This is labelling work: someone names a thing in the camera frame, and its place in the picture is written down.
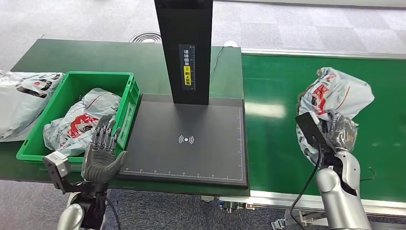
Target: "sticker label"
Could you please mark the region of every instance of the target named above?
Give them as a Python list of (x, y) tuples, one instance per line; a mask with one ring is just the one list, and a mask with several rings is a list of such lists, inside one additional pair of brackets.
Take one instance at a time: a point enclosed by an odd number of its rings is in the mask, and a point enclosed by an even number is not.
[(196, 89), (194, 45), (179, 44), (179, 55), (182, 88), (194, 91)]
[(185, 85), (192, 85), (190, 78), (190, 66), (183, 66), (183, 72), (185, 74)]

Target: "gray carpet floor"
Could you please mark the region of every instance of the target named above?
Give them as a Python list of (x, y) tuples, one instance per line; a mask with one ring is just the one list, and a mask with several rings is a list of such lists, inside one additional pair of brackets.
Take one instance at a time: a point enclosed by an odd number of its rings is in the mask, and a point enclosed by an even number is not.
[[(217, 46), (406, 54), (405, 10), (215, 1), (213, 16)], [(128, 42), (146, 31), (159, 31), (153, 0), (0, 0), (0, 69), (10, 70), (41, 37)], [(268, 230), (283, 217), (279, 209), (226, 214), (191, 195), (112, 190), (110, 197), (126, 230)], [(55, 229), (67, 199), (51, 184), (0, 181), (0, 230)]]

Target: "wireless scanning symbol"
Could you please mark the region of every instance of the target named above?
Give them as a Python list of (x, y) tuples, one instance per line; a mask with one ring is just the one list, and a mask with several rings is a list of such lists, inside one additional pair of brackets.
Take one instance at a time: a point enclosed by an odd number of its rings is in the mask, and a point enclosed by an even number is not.
[(188, 138), (185, 138), (183, 135), (179, 137), (179, 144), (182, 144), (183, 142), (188, 142), (189, 144), (193, 144), (194, 142), (194, 137), (190, 136)]

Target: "white plastic mailer bag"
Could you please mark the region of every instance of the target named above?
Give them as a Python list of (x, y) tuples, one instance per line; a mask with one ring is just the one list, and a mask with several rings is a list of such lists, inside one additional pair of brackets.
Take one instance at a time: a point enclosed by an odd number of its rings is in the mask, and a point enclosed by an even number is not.
[(0, 70), (0, 142), (27, 138), (63, 76)]
[[(328, 111), (352, 119), (374, 100), (369, 84), (349, 74), (324, 67), (317, 70), (317, 76), (318, 79), (299, 95), (298, 114), (313, 111), (319, 119), (327, 122), (327, 127), (331, 124)], [(299, 126), (296, 126), (296, 134), (303, 154), (315, 164), (318, 150), (307, 143)]]
[(115, 115), (120, 101), (121, 97), (111, 92), (92, 89), (65, 117), (44, 126), (45, 146), (65, 156), (80, 155), (89, 144), (99, 119), (103, 115)]

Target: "black vertical panel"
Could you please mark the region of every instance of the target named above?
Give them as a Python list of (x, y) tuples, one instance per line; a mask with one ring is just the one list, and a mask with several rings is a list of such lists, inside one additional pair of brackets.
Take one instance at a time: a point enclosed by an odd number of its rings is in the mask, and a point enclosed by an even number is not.
[(155, 0), (155, 7), (173, 102), (209, 104), (213, 0)]

